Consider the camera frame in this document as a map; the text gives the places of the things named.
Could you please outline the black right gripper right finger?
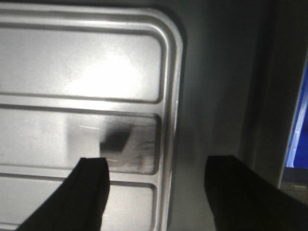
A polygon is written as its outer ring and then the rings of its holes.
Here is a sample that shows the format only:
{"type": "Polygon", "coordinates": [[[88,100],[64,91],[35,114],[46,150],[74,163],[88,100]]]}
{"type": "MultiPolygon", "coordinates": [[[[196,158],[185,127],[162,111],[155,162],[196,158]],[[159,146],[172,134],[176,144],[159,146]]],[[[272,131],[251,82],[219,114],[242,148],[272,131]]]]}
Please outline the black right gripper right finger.
{"type": "Polygon", "coordinates": [[[306,231],[308,206],[232,155],[209,156],[204,186],[218,231],[306,231]]]}

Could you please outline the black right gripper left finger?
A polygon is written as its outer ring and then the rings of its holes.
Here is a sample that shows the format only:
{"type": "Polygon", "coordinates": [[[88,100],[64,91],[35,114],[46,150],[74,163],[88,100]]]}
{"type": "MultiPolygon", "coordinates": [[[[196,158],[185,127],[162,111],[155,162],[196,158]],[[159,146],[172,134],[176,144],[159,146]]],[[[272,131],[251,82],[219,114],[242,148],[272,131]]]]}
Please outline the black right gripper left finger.
{"type": "Polygon", "coordinates": [[[110,192],[105,158],[81,158],[19,231],[99,231],[110,192]]]}

